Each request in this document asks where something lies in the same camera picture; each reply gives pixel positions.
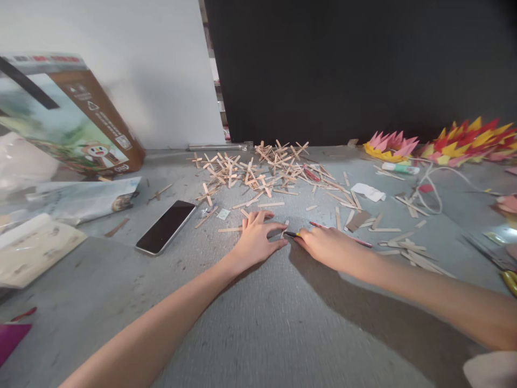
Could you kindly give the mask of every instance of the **smartphone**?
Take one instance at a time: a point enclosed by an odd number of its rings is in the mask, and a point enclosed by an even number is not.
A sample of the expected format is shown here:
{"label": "smartphone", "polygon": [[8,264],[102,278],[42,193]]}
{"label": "smartphone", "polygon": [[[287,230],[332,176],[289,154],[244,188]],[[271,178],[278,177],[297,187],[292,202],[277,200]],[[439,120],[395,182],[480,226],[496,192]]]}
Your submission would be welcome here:
{"label": "smartphone", "polygon": [[186,224],[194,210],[194,204],[179,200],[174,202],[136,243],[136,248],[153,256],[161,254],[172,238]]}

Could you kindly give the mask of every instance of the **white cable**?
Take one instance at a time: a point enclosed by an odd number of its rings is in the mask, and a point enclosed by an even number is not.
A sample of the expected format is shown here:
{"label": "white cable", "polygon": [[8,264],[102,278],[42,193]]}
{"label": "white cable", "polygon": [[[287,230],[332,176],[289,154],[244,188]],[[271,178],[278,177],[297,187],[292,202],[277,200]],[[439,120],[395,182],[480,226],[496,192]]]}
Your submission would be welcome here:
{"label": "white cable", "polygon": [[[418,198],[422,202],[422,204],[427,208],[427,210],[429,210],[433,214],[441,214],[442,211],[443,211],[442,199],[440,198],[440,195],[438,194],[438,190],[436,189],[436,186],[435,186],[434,182],[431,180],[431,178],[429,176],[429,175],[431,175],[435,171],[438,171],[438,170],[451,170],[451,171],[454,171],[461,178],[463,178],[465,180],[465,182],[467,182],[471,187],[473,187],[477,191],[479,191],[479,192],[486,192],[485,190],[482,190],[482,189],[476,187],[474,184],[472,184],[472,182],[470,182],[470,180],[465,175],[463,175],[461,172],[459,172],[459,171],[457,171],[457,170],[455,170],[453,168],[450,168],[450,167],[438,167],[438,168],[432,169],[432,166],[434,165],[434,163],[432,161],[430,161],[430,160],[420,159],[420,158],[409,158],[409,159],[417,160],[417,161],[422,161],[422,162],[428,162],[429,163],[429,168],[427,168],[427,171],[425,172],[424,176],[422,177],[422,179],[420,180],[419,184],[417,185],[415,192],[418,194]],[[424,182],[425,179],[427,179],[429,181],[429,184],[432,186],[432,188],[434,190],[434,193],[436,195],[436,199],[438,200],[438,211],[435,211],[435,210],[431,209],[430,207],[428,207],[427,203],[425,203],[424,199],[422,198],[422,195],[420,194],[420,187],[422,186],[422,183]]]}

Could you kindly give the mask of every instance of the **qr code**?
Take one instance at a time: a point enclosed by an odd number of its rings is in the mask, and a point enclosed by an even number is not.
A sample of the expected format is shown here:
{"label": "qr code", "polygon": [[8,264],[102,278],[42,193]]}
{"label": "qr code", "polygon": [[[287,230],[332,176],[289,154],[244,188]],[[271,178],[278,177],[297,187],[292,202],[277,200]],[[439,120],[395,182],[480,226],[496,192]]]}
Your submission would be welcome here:
{"label": "qr code", "polygon": [[115,140],[117,141],[118,144],[121,145],[121,147],[123,149],[129,149],[132,147],[131,143],[129,142],[128,138],[126,137],[126,135],[120,135],[119,137],[116,137]]}

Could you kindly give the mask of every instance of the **hand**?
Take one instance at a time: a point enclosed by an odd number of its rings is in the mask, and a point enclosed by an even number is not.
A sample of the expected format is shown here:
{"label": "hand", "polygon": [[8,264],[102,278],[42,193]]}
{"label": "hand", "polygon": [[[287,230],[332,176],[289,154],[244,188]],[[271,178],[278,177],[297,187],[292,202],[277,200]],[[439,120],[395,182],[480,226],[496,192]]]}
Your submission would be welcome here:
{"label": "hand", "polygon": [[336,228],[313,228],[310,232],[300,229],[300,237],[295,241],[305,248],[309,254],[336,271],[358,276],[363,270],[371,267],[370,258],[376,253],[365,248],[341,233]]}
{"label": "hand", "polygon": [[270,211],[251,212],[249,219],[242,220],[242,236],[237,245],[228,253],[223,260],[230,263],[233,269],[239,273],[249,267],[265,261],[274,252],[287,245],[287,240],[280,239],[269,242],[269,232],[287,229],[287,225],[280,223],[264,223],[266,217],[272,218],[275,215]]}

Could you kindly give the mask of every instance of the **paper crown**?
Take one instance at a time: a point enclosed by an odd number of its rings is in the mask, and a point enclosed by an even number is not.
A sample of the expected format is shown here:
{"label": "paper crown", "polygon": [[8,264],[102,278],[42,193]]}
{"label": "paper crown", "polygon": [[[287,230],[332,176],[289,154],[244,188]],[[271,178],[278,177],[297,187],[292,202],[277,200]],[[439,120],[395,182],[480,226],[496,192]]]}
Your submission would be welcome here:
{"label": "paper crown", "polygon": [[478,117],[459,127],[454,122],[449,133],[444,128],[438,139],[424,146],[420,157],[451,167],[468,160],[479,163],[483,158],[495,162],[510,158],[517,151],[517,128],[509,129],[513,123],[496,128],[498,121],[483,125]]}
{"label": "paper crown", "polygon": [[408,156],[413,152],[418,140],[416,137],[404,138],[404,132],[399,134],[384,135],[383,132],[375,135],[364,144],[365,150],[369,155],[387,162],[398,163],[408,160]]}

